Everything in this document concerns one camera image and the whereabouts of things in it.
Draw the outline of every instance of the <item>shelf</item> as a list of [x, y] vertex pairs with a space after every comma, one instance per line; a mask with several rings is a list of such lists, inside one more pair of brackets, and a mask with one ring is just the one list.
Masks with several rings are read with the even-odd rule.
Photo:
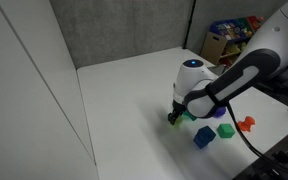
[[234, 56], [234, 55], [238, 55], [240, 53], [241, 52], [235, 52], [235, 53], [231, 53], [231, 54], [222, 55], [222, 56], [220, 56], [220, 59], [223, 59], [223, 58], [226, 58], [226, 57], [230, 57], [230, 56]]

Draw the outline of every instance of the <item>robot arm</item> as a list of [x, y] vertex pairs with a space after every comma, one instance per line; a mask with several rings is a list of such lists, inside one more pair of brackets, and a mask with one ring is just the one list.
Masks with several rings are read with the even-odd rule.
[[235, 64], [219, 78], [201, 61], [184, 62], [174, 84], [174, 111], [169, 121], [173, 124], [185, 110], [195, 117], [209, 118], [218, 107], [286, 66], [288, 3], [262, 25]]

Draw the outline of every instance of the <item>white wall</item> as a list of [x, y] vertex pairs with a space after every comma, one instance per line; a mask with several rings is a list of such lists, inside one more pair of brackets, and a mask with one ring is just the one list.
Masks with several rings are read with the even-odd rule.
[[0, 180], [5, 179], [98, 180], [98, 175], [0, 12]]
[[93, 157], [79, 82], [48, 0], [0, 0], [0, 6]]

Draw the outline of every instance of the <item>white table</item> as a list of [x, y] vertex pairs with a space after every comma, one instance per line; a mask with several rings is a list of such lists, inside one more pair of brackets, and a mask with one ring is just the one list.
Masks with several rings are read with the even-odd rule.
[[[192, 58], [202, 59], [174, 48], [78, 70], [100, 180], [231, 179], [257, 159], [238, 134], [218, 136], [219, 124], [232, 124], [228, 113], [169, 125], [173, 82]], [[288, 108], [260, 91], [250, 88], [231, 104], [238, 119], [255, 118], [245, 134], [260, 151], [288, 134]], [[193, 138], [206, 125], [217, 136], [199, 149]]]

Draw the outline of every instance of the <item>gray wall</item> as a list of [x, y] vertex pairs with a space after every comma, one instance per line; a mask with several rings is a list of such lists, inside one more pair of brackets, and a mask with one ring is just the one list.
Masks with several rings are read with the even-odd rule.
[[[181, 46], [193, 0], [50, 0], [76, 68]], [[197, 0], [188, 49], [211, 22], [269, 17], [287, 0]]]
[[269, 18], [288, 0], [197, 0], [187, 48], [199, 54], [213, 21], [256, 15]]

